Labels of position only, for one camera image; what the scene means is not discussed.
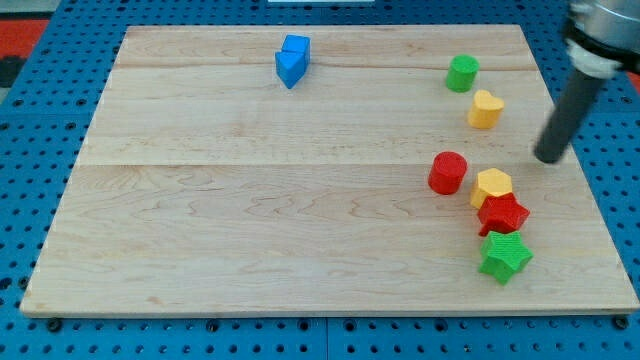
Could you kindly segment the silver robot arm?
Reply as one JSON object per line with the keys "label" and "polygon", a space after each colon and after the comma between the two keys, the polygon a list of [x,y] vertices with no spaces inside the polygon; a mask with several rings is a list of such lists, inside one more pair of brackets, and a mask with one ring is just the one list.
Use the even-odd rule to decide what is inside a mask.
{"label": "silver robot arm", "polygon": [[563,37],[574,77],[639,74],[639,0],[569,0]]}

